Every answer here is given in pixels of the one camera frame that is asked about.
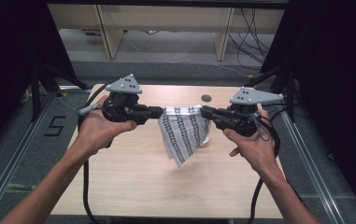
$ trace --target desk panel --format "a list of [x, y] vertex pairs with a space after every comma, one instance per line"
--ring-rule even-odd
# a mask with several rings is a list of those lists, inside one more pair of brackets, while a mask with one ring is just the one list
[[[234, 87], [143, 85], [140, 104], [226, 107]], [[212, 97], [201, 101], [203, 94]], [[110, 148], [90, 158], [89, 202], [93, 214], [124, 217], [249, 217], [258, 176], [241, 157], [231, 158], [235, 144], [212, 124], [209, 143], [181, 167], [166, 154], [157, 120], [117, 137]], [[85, 215], [79, 171], [54, 215]], [[281, 218], [268, 189], [259, 195], [256, 217]]]

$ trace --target white cloth with black pattern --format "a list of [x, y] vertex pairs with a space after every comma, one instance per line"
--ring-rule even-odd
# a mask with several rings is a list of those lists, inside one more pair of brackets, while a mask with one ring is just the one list
[[210, 121], [201, 117], [200, 108], [166, 107], [158, 120], [168, 157], [178, 166], [208, 139]]

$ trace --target forearm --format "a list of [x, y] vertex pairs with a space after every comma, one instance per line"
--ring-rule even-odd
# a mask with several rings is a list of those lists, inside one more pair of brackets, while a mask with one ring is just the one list
[[75, 154], [75, 147], [72, 146], [65, 152], [40, 184], [16, 205], [1, 223], [44, 223], [47, 220], [85, 161]]
[[286, 223], [320, 223], [302, 204], [280, 170], [262, 177]]

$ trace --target person's right hand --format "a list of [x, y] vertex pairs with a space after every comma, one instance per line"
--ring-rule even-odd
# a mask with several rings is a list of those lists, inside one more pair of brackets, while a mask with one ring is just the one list
[[[259, 111], [262, 117], [268, 118], [268, 113], [265, 110], [259, 109]], [[260, 128], [251, 137], [242, 136], [231, 129], [225, 129], [223, 133], [228, 139], [236, 143], [236, 148], [230, 152], [230, 156], [234, 157], [240, 154], [260, 176], [267, 175], [275, 168], [278, 168], [273, 139], [265, 128]]]

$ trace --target gray carpet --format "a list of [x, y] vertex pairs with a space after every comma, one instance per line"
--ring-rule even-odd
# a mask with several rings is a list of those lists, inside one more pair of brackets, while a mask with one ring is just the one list
[[[73, 62], [78, 79], [87, 84], [94, 85], [105, 83], [135, 74], [139, 84], [159, 85], [201, 85], [201, 86], [241, 86], [248, 79], [235, 71], [219, 68], [214, 65], [199, 64], [170, 64], [170, 63], [77, 63]], [[228, 66], [242, 74], [258, 72], [239, 66]], [[71, 85], [58, 79], [60, 85]], [[272, 78], [260, 84], [259, 90], [268, 91]], [[88, 93], [68, 93], [67, 98], [56, 98], [52, 101], [46, 117], [42, 121], [35, 139], [27, 151], [21, 166], [14, 175], [11, 183], [24, 186], [35, 186], [47, 174], [57, 160], [61, 158], [66, 149], [71, 135], [76, 127], [77, 116], [74, 109], [83, 105], [88, 98]], [[266, 108], [268, 111], [276, 109], [275, 106]], [[356, 198], [352, 194], [347, 182], [333, 161], [326, 159], [327, 148], [317, 135], [317, 130], [311, 120], [306, 117], [303, 107], [296, 107], [296, 125], [298, 126], [311, 154], [327, 181], [330, 191], [336, 198], [338, 206], [348, 223], [356, 223]], [[28, 102], [14, 112], [13, 119], [6, 126], [0, 136], [0, 174], [3, 172], [9, 157], [18, 145], [31, 118], [31, 103]], [[58, 136], [57, 129], [50, 128], [54, 118], [54, 125], [64, 126]], [[320, 202], [306, 168], [297, 152], [294, 142], [281, 118], [277, 117], [274, 125], [281, 138], [279, 157], [288, 180], [302, 196], [308, 208], [322, 221], [330, 223], [329, 218]], [[0, 203], [0, 219], [6, 212], [28, 192], [25, 190], [8, 191]], [[142, 219], [136, 223], [147, 223]], [[85, 216], [51, 216], [48, 223], [89, 223]], [[246, 220], [236, 220], [235, 223], [245, 223]], [[254, 223], [283, 223], [280, 219], [256, 219]]]

